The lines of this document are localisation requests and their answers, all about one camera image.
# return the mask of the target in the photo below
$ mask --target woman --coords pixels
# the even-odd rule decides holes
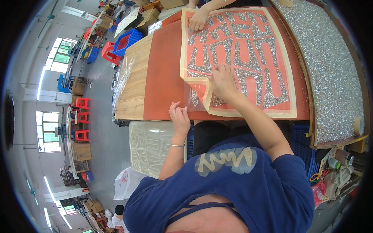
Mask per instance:
[[[314,198],[303,161],[275,122],[237,90],[233,73],[217,65],[209,77],[213,92],[244,117],[253,135],[219,141],[230,133],[225,125],[195,121],[199,155],[184,164],[190,120],[180,102],[172,103],[175,134],[159,179],[142,179],[125,206],[131,233],[299,233],[311,226]]]
[[[200,0],[189,0],[188,8],[195,9]],[[210,12],[219,8],[232,8],[243,6],[263,6],[261,0],[206,0],[206,4],[197,10],[189,20],[189,28],[194,31],[202,30]]]
[[[115,229],[123,229],[124,233],[128,233],[128,230],[126,226],[124,225],[123,222],[123,211],[124,211],[124,206],[123,205],[117,205],[115,207],[115,214],[112,217],[112,224],[114,225]]]

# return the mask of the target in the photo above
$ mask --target black hair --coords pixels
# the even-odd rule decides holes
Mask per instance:
[[[124,206],[123,205],[117,205],[115,207],[115,213],[116,213],[116,215],[123,214],[123,211],[124,211]]]

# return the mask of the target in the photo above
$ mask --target gray floor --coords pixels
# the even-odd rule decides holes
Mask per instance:
[[[108,41],[115,42],[113,33],[107,35]],[[90,162],[94,180],[88,182],[90,194],[98,199],[103,208],[114,208],[118,204],[125,205],[126,200],[114,201],[114,180],[117,175],[130,166],[128,127],[119,127],[112,122],[111,82],[116,71],[111,62],[101,57],[92,64],[85,64],[82,75],[92,81],[86,86],[85,98],[90,102],[90,142],[92,160]],[[332,205],[321,204],[315,211],[314,221],[308,233],[321,233],[334,222],[338,213],[343,209],[339,202]]]

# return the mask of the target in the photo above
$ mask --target bottle with green cap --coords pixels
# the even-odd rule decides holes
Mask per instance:
[[[329,158],[327,162],[329,164],[329,167],[334,168],[334,169],[339,169],[339,167],[341,166],[341,163],[335,158]]]

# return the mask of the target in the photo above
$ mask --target blue t-shirt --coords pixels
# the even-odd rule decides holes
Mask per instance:
[[[164,181],[142,179],[124,208],[129,232],[163,233],[172,215],[210,193],[230,200],[250,233],[306,232],[314,198],[301,158],[285,154],[272,162],[262,149],[231,141],[192,157]]]

